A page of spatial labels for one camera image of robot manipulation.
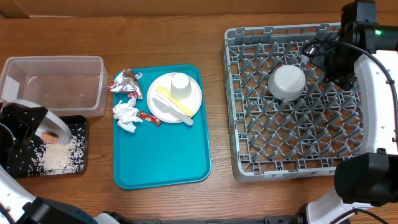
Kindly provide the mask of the grey round plate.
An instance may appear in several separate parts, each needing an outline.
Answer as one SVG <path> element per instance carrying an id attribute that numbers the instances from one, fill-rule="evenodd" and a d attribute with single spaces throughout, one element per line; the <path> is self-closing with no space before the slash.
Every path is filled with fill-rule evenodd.
<path id="1" fill-rule="evenodd" d="M 66 145 L 71 142 L 72 133 L 69 127 L 46 107 L 22 99 L 11 102 L 7 107 L 27 125 L 28 137 L 48 134 L 58 137 L 57 144 Z"/>

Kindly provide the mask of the small grey bowl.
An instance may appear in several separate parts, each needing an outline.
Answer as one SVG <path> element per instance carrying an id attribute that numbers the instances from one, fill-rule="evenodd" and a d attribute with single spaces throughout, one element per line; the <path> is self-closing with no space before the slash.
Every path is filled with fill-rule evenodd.
<path id="1" fill-rule="evenodd" d="M 304 72 L 294 65 L 283 65 L 268 79 L 268 89 L 280 100 L 293 101 L 301 96 L 305 88 Z"/>

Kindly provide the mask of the white napkin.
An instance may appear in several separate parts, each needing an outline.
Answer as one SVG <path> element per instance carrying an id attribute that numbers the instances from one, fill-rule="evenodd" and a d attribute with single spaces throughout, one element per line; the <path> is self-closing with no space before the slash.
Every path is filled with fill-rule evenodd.
<path id="1" fill-rule="evenodd" d="M 126 103 L 120 100 L 113 107 L 113 118 L 117 121 L 117 125 L 130 133 L 135 133 L 136 131 L 134 123 L 143 122 L 142 118 L 138 117 L 139 110 L 135 105 L 136 99 L 131 98 Z"/>

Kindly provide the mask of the foil wrapper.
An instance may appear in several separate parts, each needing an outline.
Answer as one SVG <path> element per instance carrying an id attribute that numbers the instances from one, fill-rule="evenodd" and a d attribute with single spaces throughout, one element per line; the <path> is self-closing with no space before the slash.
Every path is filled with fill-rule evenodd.
<path id="1" fill-rule="evenodd" d="M 131 68 L 119 72 L 108 89 L 113 93 L 127 93 L 129 98 L 143 99 L 144 94 L 138 80 L 142 73 L 134 73 Z"/>

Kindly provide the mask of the red ketchup packet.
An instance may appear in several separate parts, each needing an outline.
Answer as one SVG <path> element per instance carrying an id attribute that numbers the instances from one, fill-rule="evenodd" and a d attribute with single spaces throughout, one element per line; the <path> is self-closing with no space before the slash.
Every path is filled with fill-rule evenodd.
<path id="1" fill-rule="evenodd" d="M 150 114 L 146 114 L 143 111 L 140 111 L 137 116 L 145 121 L 154 123 L 156 126 L 160 126 L 160 124 L 162 123 L 162 121 L 159 118 L 156 118 L 155 116 L 152 116 Z"/>

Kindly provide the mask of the white paper cup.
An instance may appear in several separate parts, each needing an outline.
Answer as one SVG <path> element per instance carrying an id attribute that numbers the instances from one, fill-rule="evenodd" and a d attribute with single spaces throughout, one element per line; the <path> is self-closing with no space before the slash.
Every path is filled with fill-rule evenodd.
<path id="1" fill-rule="evenodd" d="M 176 100 L 184 100 L 191 94 L 190 78 L 185 73 L 176 73 L 171 78 L 170 94 Z"/>

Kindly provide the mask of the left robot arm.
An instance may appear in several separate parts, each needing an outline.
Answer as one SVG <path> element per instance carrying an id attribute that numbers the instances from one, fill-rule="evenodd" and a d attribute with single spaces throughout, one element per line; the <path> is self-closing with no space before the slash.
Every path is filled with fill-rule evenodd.
<path id="1" fill-rule="evenodd" d="M 129 220 L 116 212 L 103 212 L 92 217 L 73 205 L 26 191 L 6 167 L 9 153 L 19 151 L 34 137 L 44 134 L 56 136 L 60 144 L 72 139 L 69 127 L 47 108 L 27 100 L 15 100 L 1 112 L 1 215 L 9 223 L 82 223 L 121 224 Z"/>

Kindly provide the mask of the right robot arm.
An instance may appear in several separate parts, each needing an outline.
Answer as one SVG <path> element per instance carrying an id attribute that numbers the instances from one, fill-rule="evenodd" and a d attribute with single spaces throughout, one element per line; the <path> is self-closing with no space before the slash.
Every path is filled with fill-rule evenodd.
<path id="1" fill-rule="evenodd" d="M 374 1 L 341 10 L 338 40 L 315 39 L 302 54 L 324 73 L 323 81 L 361 91 L 360 154 L 340 162 L 334 187 L 302 206 L 297 223 L 348 223 L 355 213 L 397 202 L 397 28 L 376 21 Z"/>

